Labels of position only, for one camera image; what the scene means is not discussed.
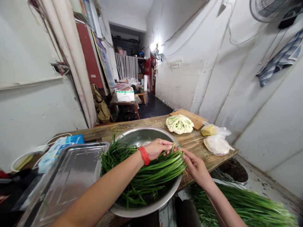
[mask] curtain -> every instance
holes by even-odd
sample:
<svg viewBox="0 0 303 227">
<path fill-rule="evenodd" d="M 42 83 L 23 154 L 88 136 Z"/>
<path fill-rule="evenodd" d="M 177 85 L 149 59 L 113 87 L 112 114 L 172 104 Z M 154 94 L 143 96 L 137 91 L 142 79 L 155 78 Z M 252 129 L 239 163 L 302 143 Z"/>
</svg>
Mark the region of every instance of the curtain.
<svg viewBox="0 0 303 227">
<path fill-rule="evenodd" d="M 70 67 L 87 126 L 96 124 L 97 116 L 80 43 L 74 13 L 69 0 L 41 0 L 47 19 Z"/>
<path fill-rule="evenodd" d="M 117 68 L 121 79 L 135 78 L 138 79 L 138 58 L 115 53 Z"/>
</svg>

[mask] hallway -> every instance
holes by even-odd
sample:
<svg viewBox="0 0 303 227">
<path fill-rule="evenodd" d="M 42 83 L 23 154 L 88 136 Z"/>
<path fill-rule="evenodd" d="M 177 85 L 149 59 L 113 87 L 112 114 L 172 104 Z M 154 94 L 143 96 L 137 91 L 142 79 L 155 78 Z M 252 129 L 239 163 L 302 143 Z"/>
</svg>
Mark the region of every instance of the hallway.
<svg viewBox="0 0 303 227">
<path fill-rule="evenodd" d="M 163 116 L 173 112 L 173 109 L 155 97 L 152 93 L 147 92 L 145 95 L 146 104 L 139 104 L 140 119 Z"/>
</svg>

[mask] red watch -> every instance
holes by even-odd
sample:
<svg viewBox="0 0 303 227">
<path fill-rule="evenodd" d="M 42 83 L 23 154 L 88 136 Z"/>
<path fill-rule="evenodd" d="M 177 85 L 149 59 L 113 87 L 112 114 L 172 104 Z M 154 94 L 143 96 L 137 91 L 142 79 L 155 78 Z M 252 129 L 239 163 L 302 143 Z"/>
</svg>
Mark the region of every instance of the red watch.
<svg viewBox="0 0 303 227">
<path fill-rule="evenodd" d="M 150 162 L 149 157 L 148 157 L 148 153 L 146 152 L 146 150 L 145 150 L 145 148 L 143 146 L 139 147 L 138 151 L 141 152 L 142 158 L 144 160 L 144 164 L 147 166 L 149 164 L 149 162 Z"/>
</svg>

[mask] wooden cutting board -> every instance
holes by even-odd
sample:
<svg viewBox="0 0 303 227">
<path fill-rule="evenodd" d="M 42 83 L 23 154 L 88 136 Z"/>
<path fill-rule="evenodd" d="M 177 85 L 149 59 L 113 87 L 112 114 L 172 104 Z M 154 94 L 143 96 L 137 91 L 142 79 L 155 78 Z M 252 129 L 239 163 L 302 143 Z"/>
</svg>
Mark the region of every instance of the wooden cutting board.
<svg viewBox="0 0 303 227">
<path fill-rule="evenodd" d="M 194 124 L 193 129 L 194 130 L 200 130 L 202 128 L 202 126 L 203 126 L 202 122 L 203 121 L 207 121 L 207 119 L 205 119 L 203 117 L 200 117 L 200 116 L 198 116 L 196 114 L 193 114 L 193 113 L 191 113 L 191 112 L 189 112 L 187 110 L 184 110 L 184 109 L 179 109 L 179 110 L 177 110 L 175 112 L 170 113 L 169 115 L 170 116 L 175 116 L 175 115 L 179 115 L 179 114 L 188 117 L 193 122 L 193 124 Z"/>
</svg>

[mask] striped towel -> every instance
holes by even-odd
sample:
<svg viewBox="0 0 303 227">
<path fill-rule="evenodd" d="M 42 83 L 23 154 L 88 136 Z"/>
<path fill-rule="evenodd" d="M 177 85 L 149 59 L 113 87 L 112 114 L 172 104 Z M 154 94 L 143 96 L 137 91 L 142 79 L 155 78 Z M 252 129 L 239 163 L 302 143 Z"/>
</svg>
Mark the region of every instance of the striped towel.
<svg viewBox="0 0 303 227">
<path fill-rule="evenodd" d="M 270 77 L 281 69 L 292 66 L 301 52 L 301 41 L 303 29 L 297 32 L 289 42 L 280 50 L 256 75 L 260 80 L 261 87 L 264 87 Z"/>
</svg>

